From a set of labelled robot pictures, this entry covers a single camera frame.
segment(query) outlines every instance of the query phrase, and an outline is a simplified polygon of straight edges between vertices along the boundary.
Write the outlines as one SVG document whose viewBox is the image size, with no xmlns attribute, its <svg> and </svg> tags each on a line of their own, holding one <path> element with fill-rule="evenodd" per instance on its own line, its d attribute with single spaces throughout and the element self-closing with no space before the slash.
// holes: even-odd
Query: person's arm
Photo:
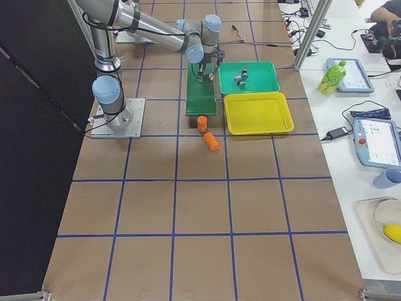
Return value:
<svg viewBox="0 0 401 301">
<path fill-rule="evenodd" d="M 390 34 L 391 30 L 393 30 L 393 26 L 391 24 L 392 21 L 400 20 L 401 18 L 396 14 L 391 13 L 384 7 L 380 7 L 372 13 L 370 19 L 372 19 L 374 22 L 385 22 L 387 24 L 388 34 Z"/>
</svg>

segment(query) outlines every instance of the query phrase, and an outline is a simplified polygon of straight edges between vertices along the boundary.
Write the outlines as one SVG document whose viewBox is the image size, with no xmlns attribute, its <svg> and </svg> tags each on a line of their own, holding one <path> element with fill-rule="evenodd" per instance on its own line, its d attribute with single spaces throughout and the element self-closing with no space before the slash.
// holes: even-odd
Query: blue cup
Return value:
<svg viewBox="0 0 401 301">
<path fill-rule="evenodd" d="M 373 185 L 379 189 L 390 188 L 400 183 L 401 172 L 394 168 L 386 169 L 373 180 Z"/>
</svg>

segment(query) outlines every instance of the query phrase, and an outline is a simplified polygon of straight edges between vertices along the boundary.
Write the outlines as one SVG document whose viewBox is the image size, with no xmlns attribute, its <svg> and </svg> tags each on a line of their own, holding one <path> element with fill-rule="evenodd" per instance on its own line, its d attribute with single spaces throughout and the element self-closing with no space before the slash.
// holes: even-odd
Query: orange object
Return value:
<svg viewBox="0 0 401 301">
<path fill-rule="evenodd" d="M 205 116 L 198 117 L 198 131 L 203 134 L 207 130 L 207 118 Z"/>
<path fill-rule="evenodd" d="M 212 132 L 207 132 L 206 134 L 203 135 L 203 138 L 205 139 L 207 146 L 209 146 L 211 151 L 215 151 L 216 149 L 219 148 L 219 143 L 214 137 Z"/>
</svg>

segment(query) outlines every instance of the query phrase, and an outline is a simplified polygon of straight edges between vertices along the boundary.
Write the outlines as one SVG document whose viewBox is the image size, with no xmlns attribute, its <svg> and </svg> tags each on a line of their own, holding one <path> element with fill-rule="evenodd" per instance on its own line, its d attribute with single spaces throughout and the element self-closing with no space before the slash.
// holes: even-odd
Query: tablet screen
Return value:
<svg viewBox="0 0 401 301">
<path fill-rule="evenodd" d="M 348 89 L 366 89 L 370 88 L 367 84 L 365 78 L 363 77 L 363 73 L 359 69 L 357 61 L 355 60 L 347 60 L 345 63 L 345 71 L 346 75 L 343 78 L 343 85 Z M 339 64 L 341 60 L 333 60 L 334 64 Z"/>
<path fill-rule="evenodd" d="M 400 154 L 393 136 L 392 124 L 361 120 L 368 147 L 368 160 L 374 163 L 400 165 Z"/>
</svg>

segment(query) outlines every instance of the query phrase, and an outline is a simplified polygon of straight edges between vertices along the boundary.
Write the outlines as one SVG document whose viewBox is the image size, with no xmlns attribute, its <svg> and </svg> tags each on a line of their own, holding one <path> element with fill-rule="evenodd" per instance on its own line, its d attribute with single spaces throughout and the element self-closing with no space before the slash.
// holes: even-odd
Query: green bottle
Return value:
<svg viewBox="0 0 401 301">
<path fill-rule="evenodd" d="M 324 95 L 332 94 L 338 87 L 340 80 L 345 76 L 345 61 L 338 65 L 331 66 L 326 75 L 320 81 L 318 90 Z"/>
</svg>

